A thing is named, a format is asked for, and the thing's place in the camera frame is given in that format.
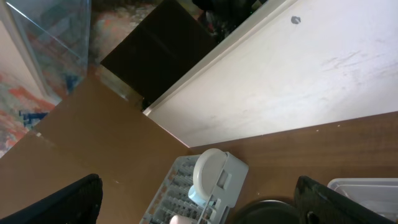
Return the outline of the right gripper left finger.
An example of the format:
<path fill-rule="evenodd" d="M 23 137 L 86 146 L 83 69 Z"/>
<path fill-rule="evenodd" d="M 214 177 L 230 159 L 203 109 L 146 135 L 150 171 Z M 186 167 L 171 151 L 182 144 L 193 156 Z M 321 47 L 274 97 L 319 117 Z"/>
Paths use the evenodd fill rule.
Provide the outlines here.
<path fill-rule="evenodd" d="M 1 219 L 1 224 L 95 224 L 103 199 L 103 182 L 90 174 Z"/>

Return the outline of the white round plate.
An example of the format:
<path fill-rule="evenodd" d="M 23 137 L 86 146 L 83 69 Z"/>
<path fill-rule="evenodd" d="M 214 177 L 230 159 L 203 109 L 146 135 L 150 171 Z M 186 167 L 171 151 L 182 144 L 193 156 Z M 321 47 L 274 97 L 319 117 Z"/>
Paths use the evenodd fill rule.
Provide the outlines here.
<path fill-rule="evenodd" d="M 206 150 L 197 159 L 193 170 L 193 186 L 203 200 L 210 197 L 226 159 L 227 154 L 215 148 Z"/>

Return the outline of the pink plastic cup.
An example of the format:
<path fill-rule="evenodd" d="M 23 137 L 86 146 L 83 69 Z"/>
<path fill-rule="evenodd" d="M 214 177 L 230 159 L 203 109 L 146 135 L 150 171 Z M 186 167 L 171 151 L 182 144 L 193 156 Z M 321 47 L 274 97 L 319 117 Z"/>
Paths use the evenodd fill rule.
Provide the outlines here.
<path fill-rule="evenodd" d="M 174 215 L 171 219 L 169 224 L 196 224 L 196 220 L 184 217 L 181 215 Z"/>

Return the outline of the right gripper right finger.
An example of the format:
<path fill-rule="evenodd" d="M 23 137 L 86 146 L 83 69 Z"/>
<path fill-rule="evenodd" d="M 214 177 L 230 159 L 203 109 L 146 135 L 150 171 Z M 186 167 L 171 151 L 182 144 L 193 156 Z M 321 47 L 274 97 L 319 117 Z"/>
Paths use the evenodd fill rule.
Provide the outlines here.
<path fill-rule="evenodd" d="M 294 203 L 300 223 L 394 224 L 305 175 L 296 183 Z"/>

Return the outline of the blue plastic cup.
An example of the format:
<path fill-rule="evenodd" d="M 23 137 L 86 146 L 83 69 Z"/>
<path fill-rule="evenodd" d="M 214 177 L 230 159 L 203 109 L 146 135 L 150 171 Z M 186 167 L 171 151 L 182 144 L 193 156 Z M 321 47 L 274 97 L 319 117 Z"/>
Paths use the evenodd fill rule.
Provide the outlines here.
<path fill-rule="evenodd" d="M 194 185 L 190 187 L 188 191 L 188 197 L 192 202 L 194 202 L 201 208 L 205 208 L 207 200 L 209 199 L 209 197 L 202 197 L 199 193 L 197 193 Z"/>

